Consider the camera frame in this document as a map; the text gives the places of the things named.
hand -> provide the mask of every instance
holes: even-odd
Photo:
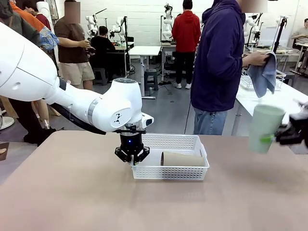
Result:
[[[248,64],[254,66],[262,66],[266,63],[266,59],[269,58],[269,54],[263,54],[261,52],[253,52],[247,56]]]
[[[78,42],[78,46],[82,48],[90,48],[90,42],[88,40],[83,40]]]

green cup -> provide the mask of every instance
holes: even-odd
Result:
[[[270,137],[279,128],[285,111],[279,107],[258,104],[255,107],[252,125],[249,130],[249,150],[266,154],[271,146],[271,141],[262,141],[264,137]]]

orange shirt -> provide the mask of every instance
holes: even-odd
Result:
[[[45,26],[41,23],[37,18],[35,18],[32,14],[23,11],[18,8],[13,2],[10,1],[12,9],[14,12],[18,13],[23,19],[25,19],[31,26],[33,26],[38,32],[40,32]]]

paper cup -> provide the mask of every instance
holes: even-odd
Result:
[[[162,152],[161,166],[204,167],[205,159],[196,155]]]
[[[279,128],[285,111],[281,108],[259,104],[255,107],[252,125],[249,130],[249,150],[266,154],[271,146],[271,141],[261,141],[262,138],[270,137]]]

white plastic basket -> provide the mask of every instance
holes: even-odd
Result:
[[[206,151],[198,136],[144,134],[143,144],[150,147],[150,154],[138,165],[131,168],[135,179],[149,180],[203,180],[209,163]],[[163,151],[185,155],[197,155],[205,158],[204,167],[160,166]]]
[[[275,91],[281,90],[281,85],[284,81],[284,78],[286,77],[285,73],[279,70],[276,70],[276,72],[277,72],[277,75],[276,75]],[[250,76],[247,74],[247,72],[244,69],[242,69],[242,77],[241,77],[240,86],[244,88],[245,90],[255,90]]]

